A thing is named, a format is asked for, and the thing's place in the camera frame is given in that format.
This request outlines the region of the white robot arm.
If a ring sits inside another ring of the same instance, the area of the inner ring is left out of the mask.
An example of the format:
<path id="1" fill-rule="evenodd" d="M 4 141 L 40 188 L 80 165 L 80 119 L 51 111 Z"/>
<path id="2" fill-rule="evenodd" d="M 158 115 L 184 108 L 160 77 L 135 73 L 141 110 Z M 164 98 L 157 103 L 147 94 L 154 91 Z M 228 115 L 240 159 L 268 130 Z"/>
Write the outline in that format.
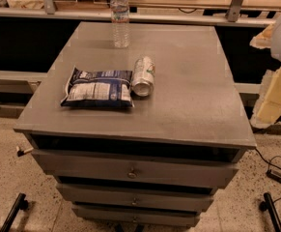
<path id="1" fill-rule="evenodd" d="M 269 48 L 273 59 L 281 62 L 281 15 L 273 24 L 255 36 L 250 45 Z M 276 123 L 281 116 L 281 67 L 267 71 L 263 76 L 260 97 L 255 103 L 250 123 L 253 128 L 266 129 Z"/>

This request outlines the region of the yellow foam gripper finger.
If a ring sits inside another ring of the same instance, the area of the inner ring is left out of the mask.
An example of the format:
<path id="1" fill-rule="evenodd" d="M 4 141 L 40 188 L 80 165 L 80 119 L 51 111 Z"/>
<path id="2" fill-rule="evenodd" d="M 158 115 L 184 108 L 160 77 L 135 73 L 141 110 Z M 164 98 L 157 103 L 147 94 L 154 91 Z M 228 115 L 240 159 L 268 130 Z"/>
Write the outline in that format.
<path id="1" fill-rule="evenodd" d="M 271 48 L 271 39 L 272 39 L 273 29 L 274 29 L 274 24 L 270 24 L 262 32 L 260 32 L 256 36 L 254 36 L 249 44 L 252 47 L 255 47 L 258 49 Z"/>
<path id="2" fill-rule="evenodd" d="M 251 126 L 266 129 L 281 116 L 281 67 L 277 71 L 267 70 L 263 76 L 260 94 L 250 119 Z"/>

